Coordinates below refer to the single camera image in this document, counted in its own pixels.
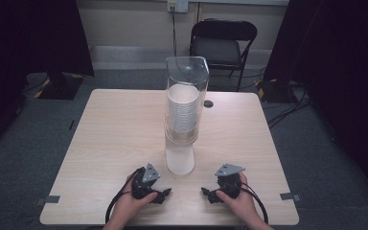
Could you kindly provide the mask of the person's right hand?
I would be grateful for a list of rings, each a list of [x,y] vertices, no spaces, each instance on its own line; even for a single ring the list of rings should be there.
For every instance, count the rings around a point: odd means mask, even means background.
[[[247,192],[247,178],[240,172],[241,191],[237,198],[232,198],[221,190],[216,195],[232,210],[232,212],[243,221],[249,229],[255,229],[261,220],[255,207],[253,197]]]

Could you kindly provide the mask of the white wall socket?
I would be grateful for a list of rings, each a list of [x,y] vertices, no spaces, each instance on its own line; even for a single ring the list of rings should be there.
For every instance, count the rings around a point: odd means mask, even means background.
[[[168,12],[187,13],[188,10],[189,10],[188,0],[168,0],[167,1],[167,11]]]

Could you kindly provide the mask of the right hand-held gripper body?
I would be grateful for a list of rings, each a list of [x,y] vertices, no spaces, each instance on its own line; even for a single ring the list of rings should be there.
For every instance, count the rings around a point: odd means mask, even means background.
[[[245,167],[224,163],[215,173],[219,188],[231,198],[237,198],[240,194],[242,186],[240,173],[244,170]]]

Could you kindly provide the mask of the black stand base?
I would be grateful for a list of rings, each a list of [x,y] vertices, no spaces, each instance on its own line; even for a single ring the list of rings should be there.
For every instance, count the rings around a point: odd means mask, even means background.
[[[297,99],[288,84],[282,84],[277,80],[257,80],[255,86],[262,102],[297,103]]]
[[[40,100],[73,100],[84,80],[82,75],[60,73],[47,75],[34,97]]]

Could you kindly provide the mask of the black folding chair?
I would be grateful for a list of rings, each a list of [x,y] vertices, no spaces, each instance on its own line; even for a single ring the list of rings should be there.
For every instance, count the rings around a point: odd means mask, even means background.
[[[210,69],[239,72],[239,91],[250,47],[257,37],[255,25],[243,20],[207,18],[191,30],[191,56],[204,57]]]

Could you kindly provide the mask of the stack of white paper cups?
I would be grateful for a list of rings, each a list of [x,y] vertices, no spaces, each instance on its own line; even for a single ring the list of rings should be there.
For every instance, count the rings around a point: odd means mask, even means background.
[[[177,83],[168,90],[169,127],[178,133],[196,127],[198,90],[192,85]]]

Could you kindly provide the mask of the clear plastic cup dispenser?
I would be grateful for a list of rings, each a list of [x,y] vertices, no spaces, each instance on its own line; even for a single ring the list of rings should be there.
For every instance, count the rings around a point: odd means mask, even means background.
[[[165,110],[165,140],[178,145],[194,144],[198,138],[199,126],[203,104],[209,83],[209,69],[204,57],[168,57],[167,65],[167,88],[166,88],[166,110]],[[168,124],[169,106],[168,90],[175,84],[192,85],[198,90],[198,105],[195,128],[190,132],[178,133],[173,131]]]

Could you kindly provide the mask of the person's left hand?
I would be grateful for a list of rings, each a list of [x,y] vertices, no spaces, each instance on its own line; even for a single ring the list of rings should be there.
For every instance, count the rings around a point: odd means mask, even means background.
[[[139,211],[147,204],[151,203],[157,196],[158,193],[151,193],[142,199],[136,199],[130,193],[131,181],[129,178],[126,179],[127,185],[123,189],[122,196],[116,201],[113,212],[109,218],[111,221],[121,220],[129,222],[133,219]]]

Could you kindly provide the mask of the single white paper cup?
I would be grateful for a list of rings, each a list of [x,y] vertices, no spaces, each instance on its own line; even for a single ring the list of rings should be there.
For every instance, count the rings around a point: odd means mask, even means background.
[[[167,167],[170,172],[177,175],[190,173],[196,164],[192,144],[178,145],[168,143],[165,148]]]

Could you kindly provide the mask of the grey tape strip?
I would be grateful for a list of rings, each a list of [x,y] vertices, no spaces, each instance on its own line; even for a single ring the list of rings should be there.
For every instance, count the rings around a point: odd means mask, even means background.
[[[35,201],[35,205],[45,205],[46,203],[58,203],[60,195],[46,195],[45,197],[39,197]]]
[[[299,194],[282,193],[280,194],[281,200],[293,200],[295,202],[300,201],[302,197]]]

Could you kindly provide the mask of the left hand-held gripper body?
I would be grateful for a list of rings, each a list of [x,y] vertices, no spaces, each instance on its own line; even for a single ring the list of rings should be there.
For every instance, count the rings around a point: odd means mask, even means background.
[[[133,197],[136,199],[142,199],[151,193],[155,193],[156,191],[151,186],[159,178],[159,172],[151,163],[148,163],[145,167],[140,168],[133,176],[131,183]]]

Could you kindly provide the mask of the dark curtain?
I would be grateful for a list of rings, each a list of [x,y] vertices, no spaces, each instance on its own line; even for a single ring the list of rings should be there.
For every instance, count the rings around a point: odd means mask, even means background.
[[[368,179],[368,0],[288,0],[264,77],[306,84]]]
[[[0,134],[31,73],[94,74],[77,0],[0,0]]]

